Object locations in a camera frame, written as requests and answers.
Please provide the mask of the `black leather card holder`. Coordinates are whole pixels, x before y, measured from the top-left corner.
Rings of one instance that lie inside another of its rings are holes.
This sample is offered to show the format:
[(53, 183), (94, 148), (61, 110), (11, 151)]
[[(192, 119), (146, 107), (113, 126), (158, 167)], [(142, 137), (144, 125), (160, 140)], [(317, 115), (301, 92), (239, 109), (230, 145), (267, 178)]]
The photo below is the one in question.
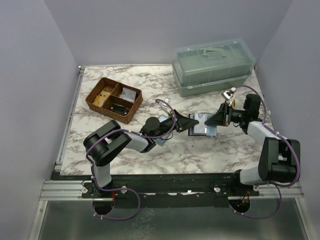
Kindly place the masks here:
[(189, 114), (189, 118), (197, 120), (199, 123), (188, 129), (188, 136), (215, 137), (217, 135), (217, 126), (205, 124), (205, 121), (210, 119), (212, 116), (213, 114), (204, 112)]

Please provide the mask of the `white VIP card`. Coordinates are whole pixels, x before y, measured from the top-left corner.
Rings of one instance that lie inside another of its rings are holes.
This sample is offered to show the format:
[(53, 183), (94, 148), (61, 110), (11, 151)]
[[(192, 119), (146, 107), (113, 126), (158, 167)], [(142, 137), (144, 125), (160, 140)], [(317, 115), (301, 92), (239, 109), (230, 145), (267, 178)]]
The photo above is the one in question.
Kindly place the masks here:
[(137, 93), (134, 90), (123, 87), (119, 97), (123, 100), (134, 103), (136, 100), (136, 94)]

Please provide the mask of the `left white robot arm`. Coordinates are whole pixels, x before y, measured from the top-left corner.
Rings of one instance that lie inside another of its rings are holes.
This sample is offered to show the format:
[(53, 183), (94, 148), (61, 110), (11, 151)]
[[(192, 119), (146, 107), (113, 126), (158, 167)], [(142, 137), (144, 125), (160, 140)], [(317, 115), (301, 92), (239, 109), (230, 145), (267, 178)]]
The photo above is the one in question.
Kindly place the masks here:
[(123, 149), (147, 153), (156, 146), (156, 139), (163, 139), (172, 131), (183, 132), (197, 124), (198, 120), (185, 117), (176, 110), (163, 121), (149, 117), (140, 132), (122, 129), (117, 121), (109, 121), (83, 141), (86, 158), (91, 162), (93, 191), (101, 198), (110, 194), (110, 163)]

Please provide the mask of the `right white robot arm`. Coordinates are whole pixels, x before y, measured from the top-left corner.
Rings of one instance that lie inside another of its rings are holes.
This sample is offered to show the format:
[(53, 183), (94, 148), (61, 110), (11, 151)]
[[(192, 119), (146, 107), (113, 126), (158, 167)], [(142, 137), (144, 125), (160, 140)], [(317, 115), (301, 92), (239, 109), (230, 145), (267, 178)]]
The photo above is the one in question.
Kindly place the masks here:
[(248, 185), (276, 183), (289, 186), (300, 177), (300, 143), (287, 139), (274, 132), (259, 118), (262, 99), (256, 94), (247, 94), (243, 109), (237, 110), (224, 102), (218, 111), (204, 124), (224, 126), (235, 123), (243, 132), (262, 145), (258, 165), (239, 171), (239, 178), (230, 183), (230, 191), (241, 196), (248, 190)]

